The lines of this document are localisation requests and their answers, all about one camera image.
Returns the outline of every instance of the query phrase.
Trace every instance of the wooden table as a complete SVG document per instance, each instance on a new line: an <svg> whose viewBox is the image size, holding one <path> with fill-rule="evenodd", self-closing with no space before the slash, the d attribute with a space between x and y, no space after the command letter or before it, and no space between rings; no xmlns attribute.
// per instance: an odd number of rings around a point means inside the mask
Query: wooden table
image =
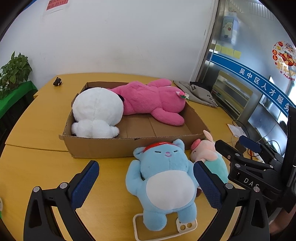
<svg viewBox="0 0 296 241"><path fill-rule="evenodd" d="M97 240L134 240L132 218L143 209L137 197L125 187L125 176L130 158L97 159L100 174L82 208L77 213L90 233ZM69 182L83 170L89 159L74 159L68 152L34 150L7 145L0 159L0 194L3 199L3 221L19 241L32 189L56 188L62 182ZM174 240L196 241L209 225L216 210L211 208L202 194L195 199L198 228ZM71 240L61 218L55 216L66 240ZM223 240L227 240L233 228L239 209L231 221Z"/></svg>
<svg viewBox="0 0 296 241"><path fill-rule="evenodd" d="M61 75L63 85L54 87L54 79L37 92L13 128L0 158L0 195L4 202L2 217L17 241L23 240L23 226L32 189L57 187L82 171L89 159L74 159L67 152L58 135L63 132L71 110L71 101L86 82L139 80L148 83L156 78L123 74ZM211 108L190 102L210 129L215 140L231 142L232 133L227 123L232 119L220 108ZM82 208L77 210L85 226L97 240L134 240L132 218L143 211L137 197L125 187L125 175L134 158L97 159L100 175ZM198 228L173 240L194 240L203 233L214 217L202 194L195 199L198 209ZM66 240L71 240L61 218L54 209L58 224ZM227 240L236 222L236 209L231 224L222 240Z"/></svg>
<svg viewBox="0 0 296 241"><path fill-rule="evenodd" d="M35 100L26 109L11 131L6 145L40 149L67 151L59 135L63 133L71 111L71 101L86 82L92 81L141 81L149 83L157 78L128 74L66 74L59 76L63 84L53 86L55 78L50 80L35 94ZM232 133L227 124L232 119L221 109L212 108L195 102L189 102L197 114L208 126L214 140L231 142Z"/></svg>

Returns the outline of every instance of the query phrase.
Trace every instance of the stuffed animal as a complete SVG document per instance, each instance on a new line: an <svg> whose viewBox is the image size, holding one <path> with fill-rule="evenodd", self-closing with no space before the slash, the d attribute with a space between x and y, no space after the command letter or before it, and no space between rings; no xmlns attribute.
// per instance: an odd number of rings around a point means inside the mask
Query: stuffed animal
<svg viewBox="0 0 296 241"><path fill-rule="evenodd" d="M194 199L199 184L193 175L193 163L184 153L184 143L159 142L138 147L126 174L127 190L143 206L143 222L151 231L166 226L166 214L177 212L181 223L196 219Z"/></svg>
<svg viewBox="0 0 296 241"><path fill-rule="evenodd" d="M104 88L89 88L80 93L72 106L77 122L72 133L85 138L114 138L119 129L115 127L122 118L123 102L114 92Z"/></svg>
<svg viewBox="0 0 296 241"><path fill-rule="evenodd" d="M124 98L124 115L150 113L160 122L181 126L180 113L188 98L179 88L172 87L168 79L159 79L145 85L134 81L111 89Z"/></svg>
<svg viewBox="0 0 296 241"><path fill-rule="evenodd" d="M216 151L215 142L209 132L203 131L207 140L197 139L191 145L190 159L193 162L203 161L207 168L224 182L228 182L228 170L226 164L222 158L222 155Z"/></svg>

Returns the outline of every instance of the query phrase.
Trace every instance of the white belly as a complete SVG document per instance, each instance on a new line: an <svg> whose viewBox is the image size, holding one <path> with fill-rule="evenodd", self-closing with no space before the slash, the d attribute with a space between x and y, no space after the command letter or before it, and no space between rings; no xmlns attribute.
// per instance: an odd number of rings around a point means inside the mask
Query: white belly
<svg viewBox="0 0 296 241"><path fill-rule="evenodd" d="M146 193L154 206L171 210L187 205L194 197L195 186L185 171L169 170L150 177Z"/></svg>

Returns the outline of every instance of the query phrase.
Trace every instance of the pink plush pig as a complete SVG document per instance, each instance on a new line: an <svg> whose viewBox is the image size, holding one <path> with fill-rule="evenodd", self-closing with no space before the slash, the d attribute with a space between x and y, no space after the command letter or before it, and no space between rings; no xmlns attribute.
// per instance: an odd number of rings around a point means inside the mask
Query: pink plush pig
<svg viewBox="0 0 296 241"><path fill-rule="evenodd" d="M150 113L160 122L181 126L184 119L179 113L184 109L187 96L171 84L168 79L155 80L147 85L134 81L111 90L124 98L124 115Z"/></svg>
<svg viewBox="0 0 296 241"><path fill-rule="evenodd" d="M209 132L203 131L207 140L197 139L191 145L190 159L192 162L203 161L207 168L216 174L224 183L228 182L228 170L222 155L215 149L215 142ZM202 192L197 188L197 196Z"/></svg>
<svg viewBox="0 0 296 241"><path fill-rule="evenodd" d="M192 161L215 161L218 158L216 149L215 149L215 142L209 132L203 130L203 133L207 140L200 140L197 139L191 145L191 154L190 159Z"/></svg>

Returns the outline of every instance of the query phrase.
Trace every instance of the white plush toy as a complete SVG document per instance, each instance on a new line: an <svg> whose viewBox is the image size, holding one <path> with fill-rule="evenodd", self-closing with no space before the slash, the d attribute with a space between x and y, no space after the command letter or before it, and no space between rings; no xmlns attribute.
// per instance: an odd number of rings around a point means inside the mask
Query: white plush toy
<svg viewBox="0 0 296 241"><path fill-rule="evenodd" d="M115 127L122 118L123 101L114 92L104 88L90 88L80 93L72 106L77 122L72 133L86 138L114 138L119 129Z"/></svg>

